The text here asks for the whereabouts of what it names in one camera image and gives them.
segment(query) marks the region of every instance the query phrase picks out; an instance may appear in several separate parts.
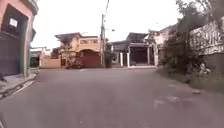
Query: yellow house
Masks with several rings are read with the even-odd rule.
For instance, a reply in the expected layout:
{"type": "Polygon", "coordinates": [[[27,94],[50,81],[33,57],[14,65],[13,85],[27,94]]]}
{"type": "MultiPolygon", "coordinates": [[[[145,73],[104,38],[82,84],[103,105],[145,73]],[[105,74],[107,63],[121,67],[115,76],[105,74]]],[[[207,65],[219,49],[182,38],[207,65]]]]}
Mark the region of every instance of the yellow house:
{"type": "Polygon", "coordinates": [[[79,32],[56,35],[61,42],[62,66],[69,56],[82,54],[84,67],[100,66],[100,39],[98,36],[83,36],[79,32]]]}

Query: tree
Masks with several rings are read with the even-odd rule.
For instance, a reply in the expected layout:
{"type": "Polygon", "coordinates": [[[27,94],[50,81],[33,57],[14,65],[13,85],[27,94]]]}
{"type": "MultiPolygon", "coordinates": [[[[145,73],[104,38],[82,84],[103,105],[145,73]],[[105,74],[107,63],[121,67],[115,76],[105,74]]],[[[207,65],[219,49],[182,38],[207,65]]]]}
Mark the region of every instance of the tree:
{"type": "Polygon", "coordinates": [[[199,68],[203,62],[201,51],[192,45],[192,40],[197,34],[191,31],[203,26],[206,18],[198,11],[196,2],[184,3],[182,0],[176,0],[176,4],[183,17],[179,19],[176,30],[171,31],[170,38],[165,43],[163,64],[169,71],[187,74],[199,68]]]}

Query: house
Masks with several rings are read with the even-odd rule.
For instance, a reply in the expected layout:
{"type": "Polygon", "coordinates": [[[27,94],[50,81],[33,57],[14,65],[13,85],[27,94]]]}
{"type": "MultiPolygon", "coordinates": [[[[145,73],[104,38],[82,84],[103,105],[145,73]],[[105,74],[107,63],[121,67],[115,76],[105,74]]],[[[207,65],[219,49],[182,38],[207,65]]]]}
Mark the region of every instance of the house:
{"type": "Polygon", "coordinates": [[[32,48],[30,66],[39,68],[61,68],[60,56],[52,54],[53,51],[46,47],[32,48]]]}
{"type": "Polygon", "coordinates": [[[111,51],[116,54],[114,63],[120,66],[157,65],[155,44],[149,40],[149,33],[129,33],[126,40],[110,42],[111,51]]]}
{"type": "Polygon", "coordinates": [[[177,25],[170,25],[160,31],[154,36],[156,46],[158,49],[158,63],[161,64],[161,60],[164,58],[164,46],[166,41],[171,36],[171,32],[176,30],[177,25]]]}
{"type": "Polygon", "coordinates": [[[28,76],[37,0],[0,0],[0,73],[28,76]]]}
{"type": "Polygon", "coordinates": [[[61,64],[68,65],[71,56],[79,56],[85,68],[101,66],[100,39],[98,36],[83,36],[79,32],[56,35],[61,42],[61,64]]]}

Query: street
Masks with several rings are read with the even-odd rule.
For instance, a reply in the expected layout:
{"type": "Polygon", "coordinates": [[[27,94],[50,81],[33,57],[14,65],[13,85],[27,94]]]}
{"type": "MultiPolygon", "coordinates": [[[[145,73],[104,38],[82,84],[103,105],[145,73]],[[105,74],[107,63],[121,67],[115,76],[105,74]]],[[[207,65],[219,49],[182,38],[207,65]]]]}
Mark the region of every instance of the street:
{"type": "Polygon", "coordinates": [[[0,101],[7,128],[223,128],[223,108],[155,69],[41,70],[0,101]]]}

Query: sky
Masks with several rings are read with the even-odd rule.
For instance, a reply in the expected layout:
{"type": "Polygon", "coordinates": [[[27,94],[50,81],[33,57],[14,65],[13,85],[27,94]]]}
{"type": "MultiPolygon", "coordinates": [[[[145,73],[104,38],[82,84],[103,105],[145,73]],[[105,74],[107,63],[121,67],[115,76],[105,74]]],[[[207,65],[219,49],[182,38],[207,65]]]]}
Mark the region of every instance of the sky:
{"type": "MultiPolygon", "coordinates": [[[[106,3],[107,0],[38,0],[39,12],[34,20],[37,33],[31,46],[58,47],[56,34],[80,32],[99,36],[106,3]]],[[[175,24],[178,17],[175,0],[110,0],[106,37],[119,41],[126,39],[129,32],[161,30],[175,24]]]]}

